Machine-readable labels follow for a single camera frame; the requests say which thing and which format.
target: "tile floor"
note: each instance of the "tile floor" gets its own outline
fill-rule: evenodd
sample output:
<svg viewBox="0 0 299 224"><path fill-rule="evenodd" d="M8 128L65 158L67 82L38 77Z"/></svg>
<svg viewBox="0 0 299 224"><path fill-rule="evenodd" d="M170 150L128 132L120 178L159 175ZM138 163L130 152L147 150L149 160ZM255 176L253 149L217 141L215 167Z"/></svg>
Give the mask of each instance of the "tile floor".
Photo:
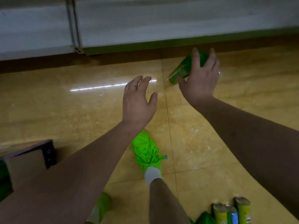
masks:
<svg viewBox="0 0 299 224"><path fill-rule="evenodd" d="M299 130L299 43L277 39L264 40L264 45L255 40L210 45L219 50L221 60L215 96ZM160 154L169 157L162 162L163 177L187 214L196 219L212 202L243 195L252 202L253 223L298 223L238 163L178 86L167 81L190 50L155 49L82 57L83 61L76 56L46 67L33 67L40 59L28 60L31 65L15 61L16 70L0 74L0 143L53 139L61 160L121 120L124 85L119 84L138 75L151 76L156 81L149 84L147 98L154 91L159 95L147 130ZM71 91L90 87L101 88ZM149 191L130 148L105 191L112 197L112 208L103 223L148 223Z"/></svg>

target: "leg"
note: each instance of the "leg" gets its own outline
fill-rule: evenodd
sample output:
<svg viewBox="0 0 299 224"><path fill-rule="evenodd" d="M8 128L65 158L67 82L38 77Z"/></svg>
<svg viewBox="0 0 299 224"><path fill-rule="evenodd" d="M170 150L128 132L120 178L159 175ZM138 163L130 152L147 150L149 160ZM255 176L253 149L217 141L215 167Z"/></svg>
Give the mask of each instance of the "leg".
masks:
<svg viewBox="0 0 299 224"><path fill-rule="evenodd" d="M186 212L161 178L150 184L150 223L190 224Z"/></svg>

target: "person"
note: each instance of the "person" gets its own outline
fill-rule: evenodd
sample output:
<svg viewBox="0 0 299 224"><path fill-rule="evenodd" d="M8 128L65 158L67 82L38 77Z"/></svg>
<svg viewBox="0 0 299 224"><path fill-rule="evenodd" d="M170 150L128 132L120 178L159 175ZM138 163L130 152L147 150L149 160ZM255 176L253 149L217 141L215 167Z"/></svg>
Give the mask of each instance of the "person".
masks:
<svg viewBox="0 0 299 224"><path fill-rule="evenodd" d="M299 131L216 99L213 92L218 78L219 60L214 50L200 67L198 51L193 49L191 73L186 81L179 78L178 83L185 99L209 121L245 169L298 219ZM138 76L125 86L119 124L0 203L0 222L84 223L133 142L149 185L150 223L190 223L161 177L159 162L163 158L158 155L159 149L143 131L157 107L157 93L149 102L145 98L150 80Z"/></svg>

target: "can top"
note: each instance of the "can top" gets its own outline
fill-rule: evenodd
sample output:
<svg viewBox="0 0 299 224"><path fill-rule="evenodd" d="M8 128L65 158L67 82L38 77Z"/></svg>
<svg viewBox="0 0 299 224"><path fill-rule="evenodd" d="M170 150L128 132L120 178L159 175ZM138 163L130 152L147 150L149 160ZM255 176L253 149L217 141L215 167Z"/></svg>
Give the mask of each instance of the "can top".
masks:
<svg viewBox="0 0 299 224"><path fill-rule="evenodd" d="M235 198L236 202L240 205L243 205L243 206L250 206L250 201L247 200L245 197L242 197L242 196L237 196Z"/></svg>
<svg viewBox="0 0 299 224"><path fill-rule="evenodd" d="M226 204L225 207L226 207L227 212L229 212L229 213L233 213L233 214L238 213L237 209L233 205Z"/></svg>
<svg viewBox="0 0 299 224"><path fill-rule="evenodd" d="M218 211L219 213L226 212L226 207L222 203L214 203L213 204L213 209Z"/></svg>

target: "forearm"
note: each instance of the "forearm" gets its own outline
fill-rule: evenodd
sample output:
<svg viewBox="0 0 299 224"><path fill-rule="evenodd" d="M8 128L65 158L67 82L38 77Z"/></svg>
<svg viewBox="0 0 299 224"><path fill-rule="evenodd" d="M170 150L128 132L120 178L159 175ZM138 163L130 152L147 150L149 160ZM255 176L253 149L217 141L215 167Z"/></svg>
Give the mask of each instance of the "forearm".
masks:
<svg viewBox="0 0 299 224"><path fill-rule="evenodd" d="M121 122L0 204L3 223L83 223L139 132Z"/></svg>
<svg viewBox="0 0 299 224"><path fill-rule="evenodd" d="M299 131L215 98L195 106L246 170L297 218Z"/></svg>

